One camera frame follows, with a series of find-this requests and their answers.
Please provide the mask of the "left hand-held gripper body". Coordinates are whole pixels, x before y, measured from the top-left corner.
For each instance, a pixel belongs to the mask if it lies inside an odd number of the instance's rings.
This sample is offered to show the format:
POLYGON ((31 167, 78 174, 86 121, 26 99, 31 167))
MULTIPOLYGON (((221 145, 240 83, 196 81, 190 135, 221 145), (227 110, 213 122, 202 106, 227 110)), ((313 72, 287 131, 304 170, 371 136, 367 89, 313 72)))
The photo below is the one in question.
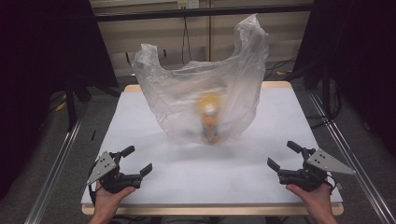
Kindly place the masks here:
POLYGON ((120 172, 120 152, 104 151, 93 164, 86 185, 90 187, 99 181, 102 187, 110 193, 117 193, 127 187, 140 188, 143 177, 137 175, 125 175, 120 172))

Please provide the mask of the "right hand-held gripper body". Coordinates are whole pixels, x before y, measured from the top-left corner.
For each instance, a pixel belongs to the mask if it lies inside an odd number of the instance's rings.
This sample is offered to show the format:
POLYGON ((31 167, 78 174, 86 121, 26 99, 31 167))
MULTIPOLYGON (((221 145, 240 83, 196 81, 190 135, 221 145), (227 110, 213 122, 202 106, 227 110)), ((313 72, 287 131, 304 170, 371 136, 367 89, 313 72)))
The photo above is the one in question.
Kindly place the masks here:
POLYGON ((302 154, 303 167, 292 171, 277 166, 277 176, 279 183, 282 185, 293 184, 305 191, 313 191, 322 184, 327 184, 331 187, 331 190, 334 190, 335 185, 327 180, 329 172, 346 175, 356 174, 354 169, 340 162, 323 149, 293 147, 292 150, 302 154))

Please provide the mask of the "orange bottle with white cap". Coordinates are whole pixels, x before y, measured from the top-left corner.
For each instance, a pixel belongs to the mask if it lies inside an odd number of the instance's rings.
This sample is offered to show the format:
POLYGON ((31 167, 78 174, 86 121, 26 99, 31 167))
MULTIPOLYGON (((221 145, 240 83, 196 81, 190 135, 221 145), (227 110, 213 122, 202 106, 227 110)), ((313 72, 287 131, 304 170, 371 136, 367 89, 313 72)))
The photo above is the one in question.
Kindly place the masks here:
POLYGON ((203 141, 215 145, 219 141, 220 97, 216 93, 203 94, 196 102, 196 110, 203 127, 203 141))

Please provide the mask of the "clear plastic bag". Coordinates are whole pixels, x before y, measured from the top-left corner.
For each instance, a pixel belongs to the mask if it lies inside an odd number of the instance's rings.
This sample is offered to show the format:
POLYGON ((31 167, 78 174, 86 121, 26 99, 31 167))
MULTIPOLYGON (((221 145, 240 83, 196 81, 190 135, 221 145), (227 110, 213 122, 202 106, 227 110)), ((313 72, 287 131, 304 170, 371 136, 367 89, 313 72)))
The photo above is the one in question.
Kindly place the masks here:
POLYGON ((206 93, 220 97, 217 144, 239 137, 255 119, 269 54, 268 34, 255 14, 240 21, 233 34, 234 51, 224 61, 191 61, 166 70, 150 44, 143 44, 134 56, 137 81, 168 138, 205 144, 196 102, 206 93))

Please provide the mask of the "person's left hand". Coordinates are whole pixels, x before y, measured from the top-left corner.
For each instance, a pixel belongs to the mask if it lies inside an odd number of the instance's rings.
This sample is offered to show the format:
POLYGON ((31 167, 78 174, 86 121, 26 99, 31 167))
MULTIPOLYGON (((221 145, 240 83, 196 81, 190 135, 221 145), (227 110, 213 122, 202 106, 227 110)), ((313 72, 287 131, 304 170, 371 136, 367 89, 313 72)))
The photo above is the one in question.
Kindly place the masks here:
POLYGON ((127 187, 120 192, 110 193, 103 189, 99 181, 96 182, 94 215, 114 216, 121 201, 135 192, 134 187, 127 187))

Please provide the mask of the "person's right hand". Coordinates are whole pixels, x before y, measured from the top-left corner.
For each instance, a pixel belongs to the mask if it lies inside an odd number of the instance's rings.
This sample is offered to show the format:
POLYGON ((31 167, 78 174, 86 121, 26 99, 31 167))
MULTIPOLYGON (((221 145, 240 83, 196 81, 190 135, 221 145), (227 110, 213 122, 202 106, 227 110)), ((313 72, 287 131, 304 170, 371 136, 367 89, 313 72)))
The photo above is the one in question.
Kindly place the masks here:
POLYGON ((311 217, 321 219, 332 215, 331 194, 327 184, 322 184, 313 191, 305 191, 293 184, 288 184, 286 189, 304 202, 305 208, 311 217))

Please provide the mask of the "black stand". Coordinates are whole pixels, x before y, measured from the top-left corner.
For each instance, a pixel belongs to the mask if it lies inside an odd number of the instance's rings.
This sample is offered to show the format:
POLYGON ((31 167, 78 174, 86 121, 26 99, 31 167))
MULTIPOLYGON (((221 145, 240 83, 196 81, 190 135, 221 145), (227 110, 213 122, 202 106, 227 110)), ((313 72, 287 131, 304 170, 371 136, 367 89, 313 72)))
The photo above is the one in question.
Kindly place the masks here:
POLYGON ((318 96, 321 115, 311 116, 311 119, 320 119, 320 123, 313 125, 313 129, 331 124, 342 108, 341 94, 338 87, 332 85, 331 79, 327 63, 312 63, 304 76, 304 86, 308 91, 320 87, 321 92, 318 96))
POLYGON ((92 96, 84 85, 73 80, 68 80, 65 83, 65 96, 68 113, 67 131, 71 132, 78 120, 75 98, 78 98, 81 102, 89 102, 92 96))

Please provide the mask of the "black curtain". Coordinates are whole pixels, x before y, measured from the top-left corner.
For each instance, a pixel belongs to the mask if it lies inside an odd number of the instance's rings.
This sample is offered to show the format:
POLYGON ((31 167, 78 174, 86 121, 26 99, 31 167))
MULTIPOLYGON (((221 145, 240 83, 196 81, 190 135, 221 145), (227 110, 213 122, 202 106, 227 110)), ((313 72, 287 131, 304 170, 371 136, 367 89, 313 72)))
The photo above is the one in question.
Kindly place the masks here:
POLYGON ((396 157, 396 0, 314 0, 293 71, 333 77, 396 157))
POLYGON ((53 93, 117 85, 90 0, 0 0, 0 201, 35 150, 53 93))

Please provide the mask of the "black horizontal bar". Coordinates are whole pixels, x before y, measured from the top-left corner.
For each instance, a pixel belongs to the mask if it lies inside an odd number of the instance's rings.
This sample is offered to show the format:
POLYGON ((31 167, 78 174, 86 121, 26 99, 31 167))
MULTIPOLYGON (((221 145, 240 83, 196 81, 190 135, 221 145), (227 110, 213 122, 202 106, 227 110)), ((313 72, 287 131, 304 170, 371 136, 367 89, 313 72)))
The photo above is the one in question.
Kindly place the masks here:
POLYGON ((286 13, 310 11, 314 7, 310 4, 273 5, 259 7, 212 7, 196 9, 174 9, 147 12, 122 12, 94 14, 95 21, 140 21, 156 19, 173 19, 206 16, 227 16, 255 13, 286 13))

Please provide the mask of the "metal floor rail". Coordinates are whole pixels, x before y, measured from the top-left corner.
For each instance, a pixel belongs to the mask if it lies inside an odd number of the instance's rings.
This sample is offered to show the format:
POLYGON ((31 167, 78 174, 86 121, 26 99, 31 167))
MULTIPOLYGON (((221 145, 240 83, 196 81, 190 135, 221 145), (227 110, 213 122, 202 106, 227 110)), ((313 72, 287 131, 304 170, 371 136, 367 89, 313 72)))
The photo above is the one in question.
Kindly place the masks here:
POLYGON ((309 96, 316 110, 322 116, 322 120, 324 121, 326 128, 328 129, 333 141, 335 142, 344 159, 346 160, 346 163, 356 171, 355 178, 357 179, 357 182, 359 183, 371 206, 374 208, 381 223, 396 224, 396 216, 392 214, 385 199, 377 190, 369 176, 366 174, 365 170, 361 166, 358 158, 355 156, 353 150, 349 146, 345 137, 342 135, 338 126, 332 119, 326 116, 324 110, 324 103, 321 101, 318 94, 316 92, 310 92, 309 96))
POLYGON ((46 182, 36 197, 24 224, 40 224, 56 184, 60 178, 62 169, 64 168, 69 151, 78 135, 80 125, 81 119, 77 119, 71 130, 67 133, 57 158, 50 169, 46 182))

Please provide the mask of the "wall power outlet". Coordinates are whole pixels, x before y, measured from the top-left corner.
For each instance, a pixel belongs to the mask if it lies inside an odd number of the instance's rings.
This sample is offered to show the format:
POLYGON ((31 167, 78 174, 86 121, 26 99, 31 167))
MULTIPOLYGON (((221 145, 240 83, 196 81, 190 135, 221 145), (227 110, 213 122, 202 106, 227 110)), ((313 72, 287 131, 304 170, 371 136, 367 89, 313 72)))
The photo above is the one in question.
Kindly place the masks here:
POLYGON ((196 9, 200 7, 199 0, 177 0, 178 9, 196 9))

